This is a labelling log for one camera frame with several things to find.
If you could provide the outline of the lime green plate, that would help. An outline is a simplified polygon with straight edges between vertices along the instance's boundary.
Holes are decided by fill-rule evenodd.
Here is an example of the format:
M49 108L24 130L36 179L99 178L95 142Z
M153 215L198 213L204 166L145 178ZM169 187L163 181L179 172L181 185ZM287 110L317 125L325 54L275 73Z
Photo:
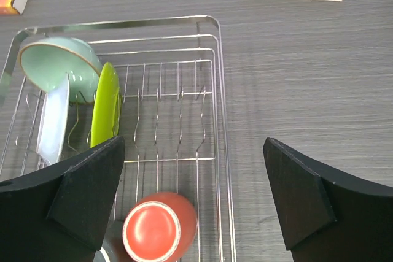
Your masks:
M106 62L95 95L90 147L118 135L121 98L119 76L115 67L110 62Z

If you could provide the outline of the pale blue scalloped plate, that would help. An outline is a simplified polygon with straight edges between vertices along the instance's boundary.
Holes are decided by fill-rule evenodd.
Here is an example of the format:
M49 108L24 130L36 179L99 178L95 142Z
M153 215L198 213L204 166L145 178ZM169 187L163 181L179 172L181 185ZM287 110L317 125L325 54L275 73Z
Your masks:
M68 120L70 84L66 74L61 83L45 94L36 152L47 166L59 162Z

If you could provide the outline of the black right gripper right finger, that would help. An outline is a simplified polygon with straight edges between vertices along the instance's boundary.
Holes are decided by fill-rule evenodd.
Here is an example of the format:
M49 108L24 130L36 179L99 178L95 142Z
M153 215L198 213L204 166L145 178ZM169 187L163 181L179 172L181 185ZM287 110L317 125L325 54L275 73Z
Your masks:
M310 158L274 138L263 155L294 261L392 261L392 187Z

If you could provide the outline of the mint green ceramic bowl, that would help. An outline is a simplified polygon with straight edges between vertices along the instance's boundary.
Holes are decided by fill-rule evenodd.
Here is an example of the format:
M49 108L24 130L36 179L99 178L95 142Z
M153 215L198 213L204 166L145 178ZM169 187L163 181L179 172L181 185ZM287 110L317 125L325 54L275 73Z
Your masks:
M18 62L26 77L48 93L69 78L70 101L90 104L103 65L93 48L73 37L46 37L24 46Z

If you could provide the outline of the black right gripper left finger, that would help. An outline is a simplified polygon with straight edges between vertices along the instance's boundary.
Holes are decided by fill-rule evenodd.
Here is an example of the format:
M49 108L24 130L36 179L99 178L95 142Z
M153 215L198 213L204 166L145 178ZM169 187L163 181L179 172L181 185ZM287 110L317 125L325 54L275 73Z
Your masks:
M1 182L1 261L93 261L125 159L115 136L78 155Z

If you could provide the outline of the orange ceramic mug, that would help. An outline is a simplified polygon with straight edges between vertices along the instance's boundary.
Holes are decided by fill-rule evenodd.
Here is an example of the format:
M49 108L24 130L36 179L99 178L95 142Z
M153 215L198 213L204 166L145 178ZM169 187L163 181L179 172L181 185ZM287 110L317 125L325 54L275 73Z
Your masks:
M159 192L129 211L122 241L133 261L178 261L192 245L197 229L197 212L186 197Z

